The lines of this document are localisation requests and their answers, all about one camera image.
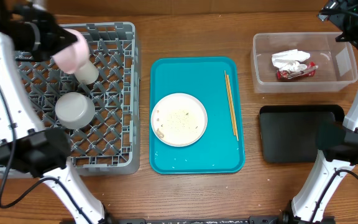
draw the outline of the dish rack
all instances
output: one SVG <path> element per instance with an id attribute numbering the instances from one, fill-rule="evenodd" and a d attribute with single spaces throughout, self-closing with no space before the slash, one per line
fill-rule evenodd
<path id="1" fill-rule="evenodd" d="M 46 128 L 63 128 L 55 114 L 59 97 L 78 92 L 91 98 L 96 107 L 90 124 L 66 129 L 71 141 L 71 161 L 80 175 L 132 174 L 140 164 L 140 42 L 130 22 L 67 24 L 88 41 L 90 60 L 99 70 L 91 85 L 79 83 L 62 72 L 53 59 L 18 62 L 24 88 L 35 112 Z M 29 58 L 30 53 L 17 52 Z M 0 178 L 5 167 L 0 165 Z M 31 177 L 10 170 L 9 178 Z"/>

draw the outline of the wooden tabletop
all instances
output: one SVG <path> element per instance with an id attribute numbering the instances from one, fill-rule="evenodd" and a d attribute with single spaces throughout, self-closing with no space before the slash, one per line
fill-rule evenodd
<path id="1" fill-rule="evenodd" d="M 59 22 L 131 21 L 140 37 L 140 169 L 132 175 L 84 177 L 90 191 L 117 218 L 245 218 L 277 215 L 302 188 L 313 164 L 268 164 L 262 158 L 258 114 L 264 105 L 339 104 L 347 112 L 358 82 L 338 93 L 256 94 L 252 86 L 252 38 L 264 32 L 331 32 L 315 12 L 210 14 L 198 16 L 59 17 Z M 238 69 L 246 163 L 235 174 L 160 175 L 149 165 L 150 68 L 159 58 L 232 58 Z M 355 50 L 358 67 L 358 52 Z M 4 203 L 35 182 L 10 179 Z M 358 223 L 358 181 L 348 176 L 326 209 L 339 224 Z M 46 186 L 15 207 L 1 210 L 0 223 L 58 223 L 71 218 Z"/>

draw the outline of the blue tray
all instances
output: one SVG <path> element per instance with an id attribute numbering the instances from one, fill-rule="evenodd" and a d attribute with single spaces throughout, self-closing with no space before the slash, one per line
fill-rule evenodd
<path id="1" fill-rule="evenodd" d="M 230 76 L 239 141 L 233 135 L 224 71 Z M 187 147 L 160 141 L 150 126 L 150 165 L 160 174 L 233 173 L 246 155 L 236 64 L 227 57 L 164 58 L 156 61 L 150 79 L 150 116 L 164 96 L 187 93 L 199 99 L 208 115 L 204 135 Z"/>

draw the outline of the clear plastic bin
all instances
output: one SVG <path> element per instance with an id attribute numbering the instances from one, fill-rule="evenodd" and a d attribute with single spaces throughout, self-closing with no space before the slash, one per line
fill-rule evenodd
<path id="1" fill-rule="evenodd" d="M 251 52 L 252 78 L 256 93 L 339 91 L 358 79 L 352 45 L 336 42 L 338 32 L 256 34 Z M 313 77 L 291 81 L 277 79 L 272 54 L 298 49 L 310 53 L 303 63 L 314 62 Z"/>

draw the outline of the crumpled napkin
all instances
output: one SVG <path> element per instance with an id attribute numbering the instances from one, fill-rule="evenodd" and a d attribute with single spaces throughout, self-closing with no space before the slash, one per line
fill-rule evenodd
<path id="1" fill-rule="evenodd" d="M 304 62 L 309 58 L 309 53 L 295 49 L 273 54 L 272 62 L 274 67 L 278 68 L 281 72 L 300 72 L 307 69 L 308 66 L 299 62 Z"/>

